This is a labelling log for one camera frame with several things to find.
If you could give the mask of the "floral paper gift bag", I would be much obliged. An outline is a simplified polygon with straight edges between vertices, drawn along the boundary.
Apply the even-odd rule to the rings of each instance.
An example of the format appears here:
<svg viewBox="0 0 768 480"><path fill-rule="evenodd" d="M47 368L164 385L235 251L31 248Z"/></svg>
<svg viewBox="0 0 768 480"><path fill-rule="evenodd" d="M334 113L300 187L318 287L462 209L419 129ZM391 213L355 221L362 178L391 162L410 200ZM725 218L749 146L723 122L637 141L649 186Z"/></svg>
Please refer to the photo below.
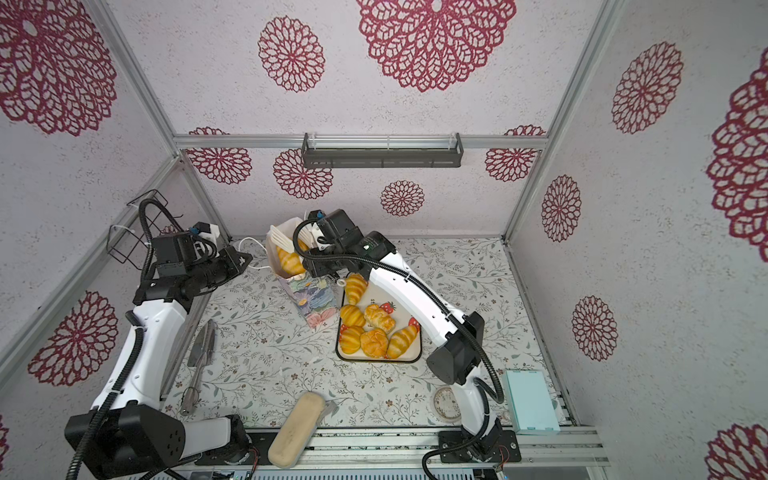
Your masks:
<svg viewBox="0 0 768 480"><path fill-rule="evenodd" d="M285 222L301 223L301 219L293 217ZM258 245L266 254L268 262L265 266L251 265L250 268L270 270L310 328L316 328L338 315L337 301L331 284L325 278L312 276L306 268L304 274L289 277L280 267L277 247L270 241L269 232L264 241L244 237L238 243L239 250L245 242Z"/></svg>

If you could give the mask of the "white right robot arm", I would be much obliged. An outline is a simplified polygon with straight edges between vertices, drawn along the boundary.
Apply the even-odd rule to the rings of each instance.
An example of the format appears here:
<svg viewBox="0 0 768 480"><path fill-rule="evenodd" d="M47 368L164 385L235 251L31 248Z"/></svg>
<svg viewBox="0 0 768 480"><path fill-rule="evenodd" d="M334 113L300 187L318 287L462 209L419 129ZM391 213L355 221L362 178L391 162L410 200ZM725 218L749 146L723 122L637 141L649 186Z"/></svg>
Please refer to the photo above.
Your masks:
<svg viewBox="0 0 768 480"><path fill-rule="evenodd" d="M434 376L451 388L459 406L462 433L457 443L442 444L425 454L422 465L438 455L460 452L478 461L491 459L503 432L491 404L503 403L505 396L499 374L483 348L482 316L466 314L444 300L377 232L346 251L337 246L324 250L298 247L297 253L310 272L346 269L361 274L399 302L433 343L427 364Z"/></svg>

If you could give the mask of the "white metal serving tongs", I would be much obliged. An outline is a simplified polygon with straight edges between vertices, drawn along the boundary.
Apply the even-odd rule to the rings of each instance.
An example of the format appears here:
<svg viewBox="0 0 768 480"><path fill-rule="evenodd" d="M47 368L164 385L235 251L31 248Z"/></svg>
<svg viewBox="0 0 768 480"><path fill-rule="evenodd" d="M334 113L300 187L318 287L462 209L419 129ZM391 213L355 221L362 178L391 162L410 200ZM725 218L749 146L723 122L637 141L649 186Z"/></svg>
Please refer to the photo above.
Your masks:
<svg viewBox="0 0 768 480"><path fill-rule="evenodd" d="M271 225L269 229L269 239L272 244L288 253L294 253L293 234L300 222L284 222L280 225ZM302 227L298 234L298 240L304 244L303 250L317 248L325 249L320 245L320 238L323 236L321 229L316 225L306 225Z"/></svg>

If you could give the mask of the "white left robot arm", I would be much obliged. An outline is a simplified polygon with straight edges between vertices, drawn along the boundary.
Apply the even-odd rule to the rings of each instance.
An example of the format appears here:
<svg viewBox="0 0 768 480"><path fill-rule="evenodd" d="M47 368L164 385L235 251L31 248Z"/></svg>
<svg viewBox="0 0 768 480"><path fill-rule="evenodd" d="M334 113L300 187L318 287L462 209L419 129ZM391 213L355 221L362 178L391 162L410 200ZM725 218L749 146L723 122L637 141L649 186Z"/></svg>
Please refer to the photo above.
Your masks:
<svg viewBox="0 0 768 480"><path fill-rule="evenodd" d="M97 479L154 476L203 458L238 464L251 442L236 414L185 422L161 410L171 349L193 300L243 274L252 255L228 245L213 257L166 253L148 260L126 318L131 330L118 361L86 414L71 417L65 438L74 455L65 474L87 468Z"/></svg>

